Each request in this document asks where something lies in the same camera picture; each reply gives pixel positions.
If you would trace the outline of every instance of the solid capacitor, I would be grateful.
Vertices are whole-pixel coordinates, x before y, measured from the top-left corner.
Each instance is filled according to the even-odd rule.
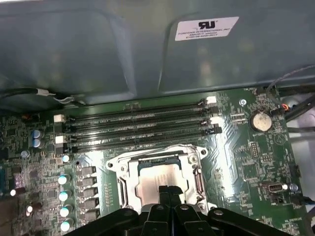
[[[19,195],[21,195],[23,193],[26,193],[26,188],[25,187],[12,189],[11,192],[10,192],[10,195],[12,197],[14,197],[14,196],[19,196]]]
[[[71,179],[71,177],[70,177],[70,175],[68,175],[68,174],[61,175],[61,176],[59,176],[59,178],[58,178],[58,183],[59,183],[60,185],[64,185],[65,183],[69,182],[70,179]]]
[[[45,145],[45,142],[40,140],[40,139],[34,139],[33,140],[33,147],[34,148],[42,148],[42,147],[44,147],[44,145]]]
[[[69,162],[71,160],[70,156],[64,155],[63,156],[63,162]]]
[[[72,211],[73,211],[72,205],[65,205],[63,208],[60,209],[60,215],[62,217],[67,217]]]
[[[21,151],[22,158],[28,158],[30,156],[30,152],[27,150]]]
[[[32,213],[33,211],[38,211],[42,207],[42,204],[37,202],[37,203],[32,203],[31,205],[26,207],[26,211],[29,213]]]
[[[63,191],[63,192],[61,192],[61,193],[59,194],[59,200],[62,201],[62,202],[64,202],[64,201],[66,201],[68,198],[70,198],[71,195],[72,195],[72,193],[71,193],[70,190],[65,190],[65,191]]]
[[[65,221],[63,221],[60,225],[60,229],[62,232],[67,232],[70,227],[73,226],[74,221],[71,218],[66,219]]]
[[[42,132],[38,129],[35,129],[31,132],[31,136],[33,139],[40,139],[44,136],[44,132]]]

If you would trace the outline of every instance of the wire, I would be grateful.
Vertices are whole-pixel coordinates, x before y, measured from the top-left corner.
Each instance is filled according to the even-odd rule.
[[[315,126],[312,127],[288,127],[287,128],[289,133],[308,133],[308,132],[315,132]]]
[[[276,104],[279,104],[281,105],[282,102],[278,99],[276,99],[270,92],[271,88],[276,85],[276,83],[278,83],[279,81],[283,80],[283,79],[286,79],[287,77],[290,77],[291,75],[294,75],[298,72],[301,72],[301,71],[304,71],[304,70],[307,70],[307,69],[311,69],[311,68],[315,68],[315,65],[308,65],[308,66],[305,66],[305,67],[302,67],[300,69],[296,69],[296,70],[293,70],[289,73],[286,73],[285,75],[283,75],[282,77],[279,77],[277,79],[275,79],[269,86],[268,88],[266,89],[266,94],[267,96]]]
[[[15,89],[7,89],[5,91],[0,92],[0,99],[4,99],[6,97],[12,97],[15,95],[21,94],[37,94],[38,90],[36,88],[15,88]]]
[[[77,107],[83,107],[85,104],[83,102],[76,101],[75,98],[71,95],[66,95],[62,93],[51,93],[46,89],[41,88],[14,88],[14,89],[7,89],[4,91],[0,91],[0,99],[4,99],[7,97],[12,97],[16,95],[22,94],[36,94],[40,96],[52,96],[56,101],[61,104],[68,104],[71,103]]]

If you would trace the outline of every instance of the green circuit board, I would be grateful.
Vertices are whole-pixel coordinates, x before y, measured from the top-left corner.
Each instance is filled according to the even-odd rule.
[[[200,105],[206,98],[210,105]],[[296,201],[302,194],[299,171],[283,115],[270,115],[272,127],[264,132],[251,127],[253,114],[277,108],[257,88],[242,88],[2,117],[0,197],[26,188],[19,196],[12,235],[65,234],[60,230],[64,205],[73,206],[67,216],[73,220],[70,230],[88,223],[82,179],[96,179],[100,216],[119,209],[116,174],[106,169],[106,161],[124,152],[174,144],[208,150],[202,170],[209,202],[289,234],[306,235],[306,209]],[[217,124],[202,126],[206,119]],[[39,145],[34,144],[34,130],[41,132]],[[67,138],[62,147],[57,136]],[[23,151],[27,157],[21,157]],[[66,163],[65,154],[71,158]],[[63,174],[71,178],[60,185]],[[270,193],[273,183],[287,189]],[[58,195],[66,189],[72,196],[62,203]],[[26,208],[34,202],[42,207],[27,216]]]

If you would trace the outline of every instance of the white label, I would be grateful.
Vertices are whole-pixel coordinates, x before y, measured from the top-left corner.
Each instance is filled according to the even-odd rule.
[[[238,18],[181,21],[177,26],[175,41],[228,36]]]

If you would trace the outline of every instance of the black ram slot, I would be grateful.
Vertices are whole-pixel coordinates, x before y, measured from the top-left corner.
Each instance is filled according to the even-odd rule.
[[[74,129],[75,133],[71,133],[74,136],[81,136],[84,133],[89,132],[99,132],[99,133],[111,133],[111,132],[119,132],[120,130],[135,130],[135,129],[143,129],[147,127],[160,127],[160,126],[176,126],[178,124],[189,123],[192,121],[203,121],[206,119],[210,119],[211,116],[202,117],[200,114],[196,114],[194,116],[179,116],[175,118],[159,118],[153,120],[153,122],[149,121],[134,121],[128,122],[128,124],[98,124],[84,127],[77,127]]]
[[[142,108],[139,110],[132,110],[132,111],[121,111],[121,112],[111,112],[111,113],[103,113],[99,115],[88,115],[88,116],[80,116],[80,117],[75,117],[77,121],[82,121],[82,120],[89,120],[89,119],[98,119],[98,118],[103,118],[107,116],[121,116],[121,115],[127,115],[127,114],[142,114],[142,113],[147,113],[150,111],[154,112],[162,112],[162,111],[168,111],[168,110],[175,110],[175,109],[187,109],[187,108],[196,108],[199,107],[198,103],[188,103],[185,105],[178,105],[178,106],[159,106],[159,107],[148,107],[148,108]]]
[[[190,133],[187,134],[189,135],[189,143],[192,140],[197,140],[199,138],[202,138],[205,136],[204,133],[202,132],[196,132],[196,133]],[[141,149],[147,149],[147,148],[153,148],[153,147],[158,147],[158,146],[167,146],[171,144],[171,142],[176,142],[177,144],[186,144],[187,143],[187,136],[172,136],[169,137],[168,139],[164,140],[150,140],[150,141],[142,141],[138,144],[135,144],[134,142],[127,142],[127,143],[119,143],[119,144],[106,144],[106,145],[99,145],[99,146],[92,146],[92,147],[83,147],[83,148],[78,148],[77,152],[82,153],[82,152],[89,152],[89,151],[100,151],[100,150],[107,150],[107,149],[117,149],[117,148],[126,148],[128,150],[129,148],[133,148],[136,150],[141,150]]]
[[[147,129],[142,129],[140,131],[126,131],[124,133],[114,133],[114,134],[96,134],[96,135],[90,135],[90,136],[83,136],[76,138],[76,142],[89,142],[89,141],[96,141],[96,140],[104,140],[104,139],[133,139],[139,138],[141,136],[157,136],[157,135],[163,135],[164,133],[171,133],[171,132],[180,132],[185,129],[200,129],[199,123],[190,123],[189,125],[178,125],[176,127],[166,127],[166,128],[155,128],[150,127]]]
[[[123,115],[123,116],[104,116],[103,118],[95,118],[92,120],[84,120],[84,121],[77,121],[70,124],[71,126],[91,126],[91,125],[100,125],[100,124],[127,124],[129,122],[135,122],[138,120],[158,120],[160,118],[175,118],[184,115],[202,115],[202,114],[213,114],[218,113],[217,107],[211,108],[193,108],[193,109],[181,109],[181,110],[170,110],[167,113],[159,113],[159,112],[152,112],[152,113],[142,113],[142,114],[135,114],[131,113],[130,115]]]

